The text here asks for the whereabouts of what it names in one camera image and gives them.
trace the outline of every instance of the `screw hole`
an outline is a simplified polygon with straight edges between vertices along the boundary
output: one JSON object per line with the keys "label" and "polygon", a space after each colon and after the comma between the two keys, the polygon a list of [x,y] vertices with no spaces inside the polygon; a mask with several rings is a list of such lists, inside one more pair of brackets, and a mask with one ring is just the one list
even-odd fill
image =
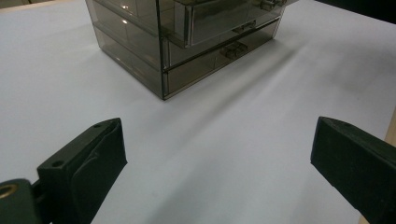
{"label": "screw hole", "polygon": [[52,164],[52,167],[58,167],[58,166],[61,166],[61,165],[63,165],[63,164],[64,164],[63,161],[56,161],[56,162],[54,162],[54,163]]}
{"label": "screw hole", "polygon": [[9,195],[13,194],[17,191],[18,186],[15,184],[12,185],[4,185],[0,187],[0,199],[6,198]]}

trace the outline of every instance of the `transparent plastic drawer organizer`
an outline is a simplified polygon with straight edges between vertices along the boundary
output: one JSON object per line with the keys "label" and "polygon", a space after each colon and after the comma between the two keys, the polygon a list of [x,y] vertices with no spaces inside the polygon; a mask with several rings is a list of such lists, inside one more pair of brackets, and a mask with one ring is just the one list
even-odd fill
{"label": "transparent plastic drawer organizer", "polygon": [[276,34],[297,0],[86,0],[99,47],[167,99]]}

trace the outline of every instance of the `drawer handle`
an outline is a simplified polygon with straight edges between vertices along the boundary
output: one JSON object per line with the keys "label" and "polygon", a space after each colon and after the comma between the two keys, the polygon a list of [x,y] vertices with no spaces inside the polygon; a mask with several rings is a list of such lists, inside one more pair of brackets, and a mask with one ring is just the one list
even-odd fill
{"label": "drawer handle", "polygon": [[220,54],[228,59],[234,60],[242,57],[248,52],[248,46],[235,41],[231,45],[228,45],[220,50]]}
{"label": "drawer handle", "polygon": [[283,7],[287,0],[262,0],[260,3],[260,8],[265,11],[272,11],[275,6]]}
{"label": "drawer handle", "polygon": [[254,27],[256,27],[256,21],[251,21],[239,27],[236,27],[235,29],[233,29],[233,31],[236,32],[237,34],[242,34],[246,31],[246,29],[251,29]]}

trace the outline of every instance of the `white table surface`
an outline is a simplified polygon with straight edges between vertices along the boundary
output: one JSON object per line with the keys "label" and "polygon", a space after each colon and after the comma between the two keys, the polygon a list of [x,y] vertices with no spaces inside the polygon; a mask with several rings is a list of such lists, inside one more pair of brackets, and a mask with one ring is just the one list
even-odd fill
{"label": "white table surface", "polygon": [[310,164],[318,116],[384,138],[396,25],[312,0],[276,40],[163,102],[99,50],[83,0],[0,13],[0,182],[96,122],[122,119],[128,165],[93,223],[355,224]]}

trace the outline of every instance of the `plastic drawer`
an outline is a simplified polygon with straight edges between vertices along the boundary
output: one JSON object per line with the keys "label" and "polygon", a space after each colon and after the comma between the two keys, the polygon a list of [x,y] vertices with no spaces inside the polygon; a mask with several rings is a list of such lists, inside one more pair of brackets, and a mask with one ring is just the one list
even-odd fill
{"label": "plastic drawer", "polygon": [[141,29],[96,1],[92,2],[95,17],[93,25],[111,36],[151,66],[160,68],[160,45],[158,36]]}
{"label": "plastic drawer", "polygon": [[167,94],[169,94],[167,97],[184,90],[193,83],[271,40],[278,24],[279,21],[274,21],[224,47],[214,49],[207,54],[169,70],[167,72]]}
{"label": "plastic drawer", "polygon": [[165,39],[163,44],[164,48],[164,58],[165,60],[165,68],[172,67],[178,63],[182,63],[192,57],[195,57],[197,54],[200,54],[208,49],[214,48],[216,45],[221,44],[231,38],[236,38],[239,35],[244,35],[244,32],[247,32],[251,29],[256,29],[265,25],[268,22],[274,21],[280,18],[283,12],[283,8],[279,7],[272,12],[265,13],[261,15],[259,18],[253,21],[251,25],[238,27],[236,29],[232,29],[222,35],[214,37],[212,39],[206,40],[200,44],[194,45],[190,48],[181,48],[179,45],[176,45],[172,41]]}
{"label": "plastic drawer", "polygon": [[94,27],[99,47],[155,94],[163,97],[160,71],[155,70],[117,41]]}
{"label": "plastic drawer", "polygon": [[246,23],[249,0],[175,0],[174,38],[199,44]]}
{"label": "plastic drawer", "polygon": [[[151,30],[157,29],[157,4],[156,0],[100,0],[104,5],[108,4],[123,14],[125,18],[134,18],[143,26],[149,26]],[[159,0],[159,6],[163,10],[174,7],[174,0]]]}

